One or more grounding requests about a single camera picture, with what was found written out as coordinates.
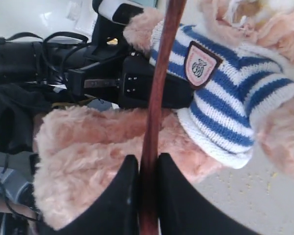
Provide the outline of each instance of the video camera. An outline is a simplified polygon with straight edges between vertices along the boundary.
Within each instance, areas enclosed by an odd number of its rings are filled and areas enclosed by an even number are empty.
[[[93,9],[98,19],[90,42],[73,32],[45,39],[28,32],[0,38],[0,84],[63,84],[74,95],[91,95],[121,108],[146,108],[154,66],[123,37],[125,26],[144,7],[128,0],[93,0]],[[38,40],[13,42],[22,37]],[[163,108],[188,107],[192,95],[187,81],[167,74]]]

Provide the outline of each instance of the teddy bear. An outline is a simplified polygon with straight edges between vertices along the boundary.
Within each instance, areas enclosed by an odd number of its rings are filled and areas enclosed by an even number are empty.
[[[168,73],[194,88],[188,108],[162,111],[159,153],[170,153],[194,184],[248,164],[259,143],[294,177],[294,0],[201,0],[203,21],[181,24]],[[124,29],[127,42],[155,65],[164,15],[145,8]],[[33,185],[45,222],[59,230],[107,188],[126,155],[140,160],[147,110],[54,110],[35,137]]]

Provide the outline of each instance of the blue and white striped sweater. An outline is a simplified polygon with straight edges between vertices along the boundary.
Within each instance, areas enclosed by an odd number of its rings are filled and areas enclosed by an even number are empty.
[[[153,65],[162,27],[163,22],[154,29],[151,39]],[[282,56],[252,45],[229,48],[204,34],[194,25],[180,26],[168,72],[187,79],[184,60],[191,41],[218,55],[223,62],[207,85],[195,91],[190,107],[177,110],[177,115],[203,151],[226,166],[241,168],[252,156],[259,121],[294,97],[294,81],[283,74]]]

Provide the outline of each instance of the badge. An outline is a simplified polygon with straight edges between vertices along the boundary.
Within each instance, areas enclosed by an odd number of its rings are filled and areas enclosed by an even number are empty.
[[[221,62],[222,59],[217,55],[191,41],[184,61],[185,74],[191,86],[198,90],[206,85]]]

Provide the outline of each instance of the white floor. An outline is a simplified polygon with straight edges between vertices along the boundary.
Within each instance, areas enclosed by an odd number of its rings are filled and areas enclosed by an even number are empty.
[[[166,0],[159,8],[165,9]],[[183,23],[200,22],[196,1],[189,0]],[[294,235],[294,180],[273,168],[260,148],[241,170],[225,170],[196,186],[210,202],[262,235]]]

